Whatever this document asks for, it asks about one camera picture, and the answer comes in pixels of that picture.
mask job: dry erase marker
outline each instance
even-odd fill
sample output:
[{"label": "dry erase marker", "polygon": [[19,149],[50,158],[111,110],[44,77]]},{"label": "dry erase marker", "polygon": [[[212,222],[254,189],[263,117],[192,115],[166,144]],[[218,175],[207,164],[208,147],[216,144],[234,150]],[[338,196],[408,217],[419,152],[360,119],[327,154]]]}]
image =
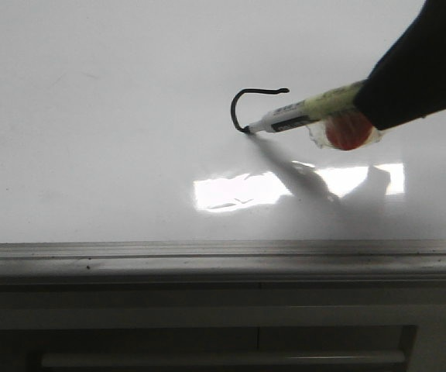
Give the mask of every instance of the dry erase marker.
[{"label": "dry erase marker", "polygon": [[273,110],[242,128],[235,115],[245,93],[276,91],[244,89],[232,101],[235,128],[244,133],[270,133],[307,126],[319,147],[352,150],[378,141],[394,126],[446,109],[446,2],[426,0],[406,32],[379,60],[364,81]]},{"label": "dry erase marker", "polygon": [[232,102],[232,119],[235,128],[244,133],[283,132],[288,129],[307,126],[311,139],[319,147],[352,150],[379,140],[381,132],[352,104],[364,81],[326,91],[321,95],[283,106],[265,114],[258,122],[242,128],[238,124],[235,106],[245,93],[275,95],[287,93],[288,89],[244,89]]}]

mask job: whiteboard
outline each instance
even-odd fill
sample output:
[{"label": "whiteboard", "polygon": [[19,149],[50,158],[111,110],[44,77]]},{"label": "whiteboard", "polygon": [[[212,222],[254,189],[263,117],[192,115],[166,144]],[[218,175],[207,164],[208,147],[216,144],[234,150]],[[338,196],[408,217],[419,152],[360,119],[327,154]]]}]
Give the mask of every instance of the whiteboard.
[{"label": "whiteboard", "polygon": [[0,2],[0,243],[446,239],[446,112],[351,152],[229,115],[365,78],[422,3]]}]

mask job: marker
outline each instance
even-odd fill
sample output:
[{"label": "marker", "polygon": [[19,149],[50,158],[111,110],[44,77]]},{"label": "marker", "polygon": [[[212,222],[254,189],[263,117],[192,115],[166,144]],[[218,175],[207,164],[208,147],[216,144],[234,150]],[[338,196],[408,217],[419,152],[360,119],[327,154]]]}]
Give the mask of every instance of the marker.
[{"label": "marker", "polygon": [[238,99],[245,93],[277,95],[287,93],[286,88],[278,90],[244,89],[232,102],[232,119],[235,128],[244,133],[266,131],[278,133],[307,126],[311,139],[319,147],[332,147],[340,150],[353,150],[379,140],[381,132],[353,105],[354,97],[363,86],[358,81],[303,101],[283,106],[265,114],[258,122],[242,128],[235,115]]}]

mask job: black sleeve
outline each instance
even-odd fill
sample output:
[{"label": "black sleeve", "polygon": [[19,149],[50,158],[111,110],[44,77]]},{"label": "black sleeve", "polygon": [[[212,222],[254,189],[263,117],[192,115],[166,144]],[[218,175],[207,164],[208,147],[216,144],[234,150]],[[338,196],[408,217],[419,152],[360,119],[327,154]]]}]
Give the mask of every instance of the black sleeve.
[{"label": "black sleeve", "polygon": [[446,109],[446,0],[427,0],[354,99],[378,129]]}]

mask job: red object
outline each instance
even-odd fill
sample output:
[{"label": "red object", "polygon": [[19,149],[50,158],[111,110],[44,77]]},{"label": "red object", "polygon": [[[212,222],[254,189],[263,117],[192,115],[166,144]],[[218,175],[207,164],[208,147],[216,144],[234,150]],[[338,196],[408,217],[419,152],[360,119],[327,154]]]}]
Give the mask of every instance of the red object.
[{"label": "red object", "polygon": [[340,150],[353,150],[362,146],[373,129],[368,118],[359,111],[332,116],[326,120],[325,127],[331,145]]}]

